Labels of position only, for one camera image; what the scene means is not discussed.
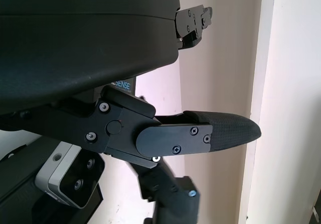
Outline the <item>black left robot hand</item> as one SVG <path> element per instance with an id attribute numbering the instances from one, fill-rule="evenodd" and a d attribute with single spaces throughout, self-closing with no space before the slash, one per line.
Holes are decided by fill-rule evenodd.
<path id="1" fill-rule="evenodd" d="M 261 136 L 252 120 L 184 111 L 157 116 L 110 86 L 174 63 L 212 9 L 180 0 L 1 0 L 1 128 L 109 154 L 136 169 L 155 157 L 221 151 Z"/>

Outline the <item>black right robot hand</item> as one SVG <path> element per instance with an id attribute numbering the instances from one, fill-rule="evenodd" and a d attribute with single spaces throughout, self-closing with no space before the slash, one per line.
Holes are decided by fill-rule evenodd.
<path id="1" fill-rule="evenodd" d="M 200 194 L 189 176 L 174 177 L 163 159 L 151 169 L 131 167 L 137 173 L 142 199 L 155 203 L 152 217 L 144 223 L 198 222 Z"/>

